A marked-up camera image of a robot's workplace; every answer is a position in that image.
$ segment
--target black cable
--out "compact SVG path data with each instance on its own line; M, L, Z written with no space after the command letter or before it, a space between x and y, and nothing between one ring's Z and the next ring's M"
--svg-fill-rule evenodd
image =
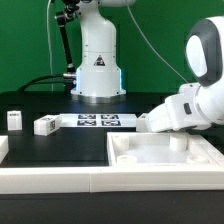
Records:
M149 42L149 40L147 39L147 37L145 36L145 34L142 32L142 29L140 28L140 26L138 25L130 7L128 4L128 0L126 0L126 5L127 5L127 9L129 12L129 15L134 23L134 25L136 26L137 30L139 31L139 33L141 34L141 36L143 37L143 39L145 40L145 42L147 43L147 45L149 46L149 48L153 51L153 53L163 62L165 63L176 75L178 75L182 80L184 80L184 82L189 83L184 77L183 75L181 75L175 68L173 68L158 52L157 50L152 46L152 44Z
M64 82L34 82L34 83L29 83L27 85L24 85L23 89L20 88L20 89L18 89L18 91L24 91L26 88L28 88L29 86L32 86L32 85L57 84L57 83L64 84Z
M31 80L27 84L21 86L17 91L24 91L28 86L33 85L34 83L41 81L41 80L46 80L46 79L52 79L52 78L63 78L63 75L47 75L47 76L42 76L36 79Z

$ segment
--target white block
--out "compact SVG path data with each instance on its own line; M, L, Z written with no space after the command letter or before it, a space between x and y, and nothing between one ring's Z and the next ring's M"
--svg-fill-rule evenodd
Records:
M60 128L60 115L46 115L34 121L34 134L47 136Z
M3 161L9 151L8 137L0 136L0 163Z
M220 171L178 171L169 167L104 168L92 172L90 192L220 190L224 189L224 174Z
M146 116L147 114L144 113L140 117L137 118L137 124L136 124L137 132L148 132L148 129L146 126Z
M90 168L2 168L0 194L89 192Z
M8 111L7 112L8 131L22 130L22 115L21 111Z

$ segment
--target black table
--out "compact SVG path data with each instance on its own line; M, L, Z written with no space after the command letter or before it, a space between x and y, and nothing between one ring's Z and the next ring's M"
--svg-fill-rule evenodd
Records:
M1 167L107 166L107 132L133 132L134 128L61 128L43 137L34 136L33 121L59 113L139 116L163 103L166 96L128 93L124 102L91 105L74 102L60 92L1 94L0 134L9 135L9 153ZM11 110L22 111L22 131L7 131L6 113ZM201 134L224 152L223 127L189 132ZM66 148L66 153L62 153L61 147ZM224 191L0 195L0 221L4 224L224 223Z

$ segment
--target white platform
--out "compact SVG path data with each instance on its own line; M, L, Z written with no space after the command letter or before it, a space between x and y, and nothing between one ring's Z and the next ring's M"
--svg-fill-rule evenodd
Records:
M0 194L224 189L224 156L183 135L186 150L177 151L170 134L108 133L109 167L1 168ZM117 163L123 155L137 160Z

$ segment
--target white cylinder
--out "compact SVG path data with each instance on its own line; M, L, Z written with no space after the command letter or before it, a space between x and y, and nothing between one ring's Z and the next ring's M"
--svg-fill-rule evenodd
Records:
M187 149L187 136L172 134L170 136L170 149L173 151L185 151Z
M129 136L113 136L113 143L116 147L116 151L124 152L129 149Z

